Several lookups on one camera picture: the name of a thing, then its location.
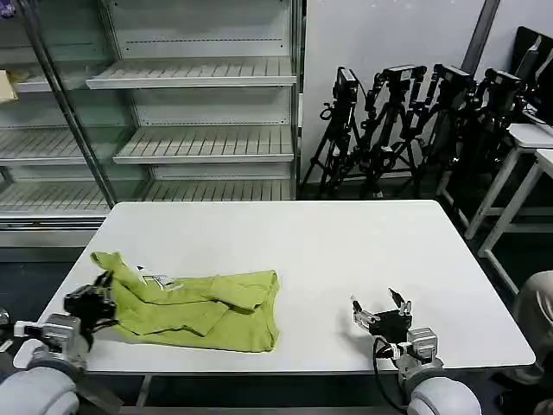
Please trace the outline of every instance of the green cloth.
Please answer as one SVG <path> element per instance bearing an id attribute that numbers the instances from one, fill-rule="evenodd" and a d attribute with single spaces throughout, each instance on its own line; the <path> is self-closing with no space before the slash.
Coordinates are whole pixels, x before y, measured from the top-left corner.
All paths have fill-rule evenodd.
<path id="1" fill-rule="evenodd" d="M 118 252 L 94 252 L 91 259 L 111 272 L 119 320 L 115 327 L 133 340 L 241 352 L 275 347 L 275 271 L 160 284 L 130 269 Z"/>

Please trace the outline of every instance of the black tripod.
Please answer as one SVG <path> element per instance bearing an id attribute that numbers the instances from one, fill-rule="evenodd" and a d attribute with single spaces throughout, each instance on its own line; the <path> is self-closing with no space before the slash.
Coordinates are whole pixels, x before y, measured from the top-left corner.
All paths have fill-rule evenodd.
<path id="1" fill-rule="evenodd" d="M 357 144 L 347 155 L 344 163 L 335 170 L 334 175 L 328 180 L 327 188 L 331 195 L 344 180 L 351 177 L 365 178 L 359 192 L 361 198 L 365 198 L 369 192 L 376 196 L 381 195 L 378 180 L 384 173 L 393 170 L 397 160 L 402 160 L 409 166 L 404 171 L 416 172 L 415 158 L 411 147 L 411 143 L 416 137 L 411 134 L 410 123 L 418 105 L 416 98 L 425 73 L 426 67 L 408 65 L 385 69 L 382 73 L 375 75 L 374 85 L 365 96 L 367 120 L 361 123 L 361 128 L 365 132 L 363 137 L 358 138 L 358 133 L 354 130 Z M 410 95 L 410 109 L 406 111 L 404 107 L 405 94 L 410 90 L 411 80 L 415 80 L 415 82 Z M 386 84 L 390 90 L 390 98 L 384 104 L 382 111 L 377 113 L 376 100 Z M 397 117 L 402 120 L 403 128 L 400 137 L 403 141 L 394 143 L 390 147 L 390 137 Z M 376 144 L 372 145 L 372 136 L 383 120 L 385 123 L 380 138 Z M 408 151 L 409 160 L 403 156 L 405 150 Z M 352 174 L 351 171 L 355 167 L 359 168 L 359 173 Z"/>
<path id="2" fill-rule="evenodd" d="M 372 135 L 382 119 L 385 119 L 378 141 L 370 147 L 368 154 L 361 157 L 362 163 L 360 164 L 360 169 L 365 173 L 365 181 L 359 192 L 359 196 L 362 199 L 369 192 L 376 196 L 382 195 L 378 181 L 382 175 L 390 173 L 394 169 L 398 160 L 408 166 L 407 171 L 411 173 L 415 183 L 415 197 L 419 196 L 420 181 L 418 179 L 412 144 L 413 141 L 419 140 L 416 132 L 423 129 L 423 126 L 421 126 L 422 120 L 419 118 L 416 128 L 412 128 L 411 125 L 416 112 L 419 112 L 423 105 L 423 103 L 417 102 L 417 98 L 425 74 L 426 67 L 414 67 L 411 65 L 393 67 L 385 69 L 382 72 L 381 77 L 387 82 L 390 99 L 385 103 L 378 117 L 375 119 L 369 118 L 363 126 L 365 134 Z M 411 80 L 414 81 L 413 87 L 411 89 L 408 109 L 405 109 L 405 94 L 411 87 Z M 399 135 L 401 141 L 390 146 L 391 133 L 397 117 L 400 117 L 402 122 L 402 130 Z M 370 143 L 370 138 L 366 138 L 365 140 Z"/>
<path id="3" fill-rule="evenodd" d="M 440 92 L 435 104 L 430 107 L 438 87 Z M 418 166 L 417 174 L 412 176 L 397 191 L 397 194 L 401 194 L 404 188 L 415 180 L 415 177 L 421 181 L 431 166 L 439 166 L 438 181 L 440 180 L 451 159 L 456 156 L 456 147 L 461 140 L 466 115 L 473 112 L 475 89 L 474 78 L 469 73 L 442 64 L 434 66 L 432 81 L 413 134 L 415 136 L 423 134 L 424 126 L 434 116 L 436 116 L 436 122 L 429 142 L 421 144 L 423 159 Z"/>
<path id="4" fill-rule="evenodd" d="M 359 130 L 354 115 L 358 88 L 359 82 L 352 72 L 344 67 L 339 67 L 333 88 L 334 102 L 332 105 L 325 103 L 326 108 L 320 115 L 321 119 L 329 121 L 329 123 L 317 151 L 311 158 L 311 164 L 300 187 L 300 195 L 304 193 L 305 186 L 315 166 L 322 168 L 317 196 L 321 197 L 326 193 L 332 194 L 334 192 L 331 181 L 327 180 L 335 177 L 337 172 L 340 171 L 340 167 L 345 164 L 352 130 L 355 139 L 359 141 Z M 329 144 L 327 158 L 322 163 L 319 157 L 327 144 Z"/>
<path id="5" fill-rule="evenodd" d="M 449 185 L 460 193 L 470 177 L 479 172 L 493 173 L 509 151 L 507 130 L 522 113 L 521 79 L 505 72 L 488 69 L 478 87 L 477 100 L 488 91 L 488 102 L 469 119 L 458 162 L 453 167 Z"/>

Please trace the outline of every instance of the shelf rack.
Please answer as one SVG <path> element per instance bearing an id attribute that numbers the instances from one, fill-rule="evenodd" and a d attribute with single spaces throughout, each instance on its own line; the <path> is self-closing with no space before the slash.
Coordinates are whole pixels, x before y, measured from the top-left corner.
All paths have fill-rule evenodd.
<path id="1" fill-rule="evenodd" d="M 290 125 L 140 127 L 120 164 L 291 162 Z"/>
<path id="2" fill-rule="evenodd" d="M 119 61 L 86 81 L 91 89 L 292 86 L 288 56 Z"/>
<path id="3" fill-rule="evenodd" d="M 123 129 L 90 128 L 89 134 L 99 159 L 116 151 Z M 67 127 L 0 130 L 0 166 L 86 164 Z"/>
<path id="4" fill-rule="evenodd" d="M 35 65 L 18 66 L 8 69 L 18 93 L 48 93 L 52 89 L 41 68 Z M 60 77 L 68 90 L 86 87 L 86 80 L 97 71 L 82 65 L 68 64 L 60 66 Z"/>
<path id="5" fill-rule="evenodd" d="M 131 198 L 136 182 L 114 182 L 119 194 Z M 109 208 L 95 181 L 14 182 L 0 193 L 2 215 L 55 214 L 106 216 Z"/>
<path id="6" fill-rule="evenodd" d="M 165 180 L 145 201 L 289 201 L 290 180 Z"/>

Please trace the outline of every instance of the white tag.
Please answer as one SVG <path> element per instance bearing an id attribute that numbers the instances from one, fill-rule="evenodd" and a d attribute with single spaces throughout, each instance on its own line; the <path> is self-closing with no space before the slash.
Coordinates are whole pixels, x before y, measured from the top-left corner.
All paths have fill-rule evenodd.
<path id="1" fill-rule="evenodd" d="M 174 277 L 168 277 L 167 275 L 156 274 L 144 268 L 142 270 L 138 270 L 138 277 L 140 277 L 140 279 L 144 284 L 147 284 L 148 280 L 155 281 L 159 286 L 159 289 L 163 291 L 165 291 L 165 288 L 168 285 L 172 284 L 176 280 L 176 278 Z"/>

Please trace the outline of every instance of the white table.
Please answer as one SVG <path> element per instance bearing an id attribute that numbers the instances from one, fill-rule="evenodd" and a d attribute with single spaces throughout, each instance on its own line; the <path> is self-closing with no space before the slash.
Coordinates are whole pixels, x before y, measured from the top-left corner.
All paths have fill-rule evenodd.
<path id="1" fill-rule="evenodd" d="M 553 233 L 553 227 L 551 224 L 534 223 L 527 226 L 512 224 L 512 220 L 520 211 L 520 208 L 526 201 L 526 198 L 534 189 L 537 181 L 543 173 L 553 177 L 553 150 L 536 151 L 536 161 L 534 165 L 528 172 L 528 175 L 526 175 L 526 178 L 520 184 L 517 192 L 512 197 L 511 201 L 505 208 L 505 211 L 495 224 L 495 227 L 493 227 L 493 230 L 487 236 L 478 251 L 479 257 L 488 258 L 491 261 L 493 267 L 514 294 L 518 293 L 518 287 L 512 282 L 508 272 L 505 268 L 503 268 L 495 255 L 493 255 L 492 249 L 495 244 L 497 244 L 499 238 L 501 238 L 501 235 L 506 232 L 514 232 L 515 230 L 518 230 L 518 232 L 524 231 L 527 233 Z"/>
<path id="2" fill-rule="evenodd" d="M 466 239 L 474 237 L 487 216 L 493 214 L 501 215 L 503 213 L 503 208 L 493 208 L 492 206 L 517 165 L 520 155 L 533 153 L 538 149 L 553 149 L 553 135 L 550 132 L 553 132 L 551 131 L 551 127 L 543 124 L 513 124 L 509 127 L 509 133 L 514 140 L 515 147 L 503 162 L 501 170 L 495 176 L 486 197 L 468 224 L 467 231 L 465 232 Z M 550 214 L 550 211 L 551 209 L 549 209 L 549 212 L 543 209 L 533 209 L 527 210 L 524 214 L 546 215 Z"/>
<path id="3" fill-rule="evenodd" d="M 89 254 L 206 277 L 275 269 L 281 282 L 270 353 L 244 354 L 97 340 L 102 374 L 370 373 L 372 339 L 350 296 L 391 310 L 388 287 L 413 302 L 413 327 L 438 335 L 446 368 L 520 367 L 534 354 L 461 236 L 434 201 L 121 203 L 67 275 L 41 321 L 99 274 Z M 24 367 L 28 355 L 18 354 Z M 383 369 L 393 369 L 383 361 Z"/>

